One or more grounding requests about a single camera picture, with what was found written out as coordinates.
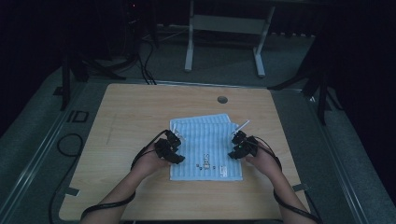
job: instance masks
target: person's right hand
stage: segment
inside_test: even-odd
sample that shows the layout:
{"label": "person's right hand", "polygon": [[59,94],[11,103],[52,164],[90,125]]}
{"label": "person's right hand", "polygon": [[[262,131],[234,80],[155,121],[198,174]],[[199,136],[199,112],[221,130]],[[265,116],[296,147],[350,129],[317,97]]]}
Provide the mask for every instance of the person's right hand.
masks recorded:
{"label": "person's right hand", "polygon": [[[259,142],[260,147],[264,147],[269,153],[272,153],[271,149]],[[257,149],[256,157],[246,156],[245,160],[256,167],[262,174],[271,178],[274,175],[282,173],[280,167],[276,163],[275,159],[267,152],[263,151],[262,148]]]}

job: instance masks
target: metal frame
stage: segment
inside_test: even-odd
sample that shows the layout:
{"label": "metal frame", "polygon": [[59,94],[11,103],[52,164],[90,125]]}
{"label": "metal frame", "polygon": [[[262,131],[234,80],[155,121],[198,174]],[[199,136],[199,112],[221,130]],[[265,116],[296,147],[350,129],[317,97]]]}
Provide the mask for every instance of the metal frame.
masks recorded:
{"label": "metal frame", "polygon": [[260,42],[253,49],[253,56],[256,62],[257,75],[265,76],[264,65],[262,63],[262,47],[268,29],[275,12],[275,7],[271,7],[266,20],[243,19],[231,17],[217,17],[206,15],[194,15],[194,0],[190,1],[190,25],[189,25],[189,45],[187,46],[186,63],[184,70],[192,70],[192,58],[194,53],[193,32],[194,30],[208,30],[219,32],[233,32],[239,34],[260,35]]}

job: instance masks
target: forearm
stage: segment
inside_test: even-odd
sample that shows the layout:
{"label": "forearm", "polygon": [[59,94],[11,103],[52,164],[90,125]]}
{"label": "forearm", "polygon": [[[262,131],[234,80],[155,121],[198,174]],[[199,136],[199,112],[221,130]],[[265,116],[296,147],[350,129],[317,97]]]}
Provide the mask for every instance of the forearm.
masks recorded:
{"label": "forearm", "polygon": [[[132,170],[99,204],[121,202],[131,197],[142,180],[143,178]],[[93,211],[87,214],[81,223],[119,223],[126,206],[127,204]]]}
{"label": "forearm", "polygon": [[[308,212],[300,199],[295,194],[293,188],[290,186],[288,179],[281,173],[270,177],[270,180],[274,186],[276,195],[286,204],[291,205],[295,208]],[[316,223],[314,220],[303,217],[289,209],[279,205],[279,210],[282,215],[284,223]]]}

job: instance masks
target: small round object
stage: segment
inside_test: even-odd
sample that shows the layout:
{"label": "small round object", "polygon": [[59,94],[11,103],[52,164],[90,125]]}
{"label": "small round object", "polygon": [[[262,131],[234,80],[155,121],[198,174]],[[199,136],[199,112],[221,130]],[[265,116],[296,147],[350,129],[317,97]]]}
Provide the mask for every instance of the small round object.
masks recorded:
{"label": "small round object", "polygon": [[221,103],[221,104],[227,104],[228,99],[225,96],[219,96],[218,97],[218,102]]}

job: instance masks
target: wrist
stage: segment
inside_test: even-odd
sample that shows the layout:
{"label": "wrist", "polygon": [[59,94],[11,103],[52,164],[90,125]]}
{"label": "wrist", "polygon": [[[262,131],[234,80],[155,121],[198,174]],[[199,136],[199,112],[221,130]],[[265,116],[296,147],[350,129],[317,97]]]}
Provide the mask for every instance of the wrist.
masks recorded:
{"label": "wrist", "polygon": [[267,177],[268,179],[270,179],[273,185],[275,183],[284,182],[285,180],[287,181],[286,177],[283,175],[283,173],[280,170],[274,170],[270,172],[269,174],[267,174]]}
{"label": "wrist", "polygon": [[128,185],[131,188],[137,188],[137,186],[140,185],[140,183],[146,178],[145,175],[141,174],[140,172],[136,171],[135,169],[132,169],[127,176],[125,176],[126,181],[128,182]]}

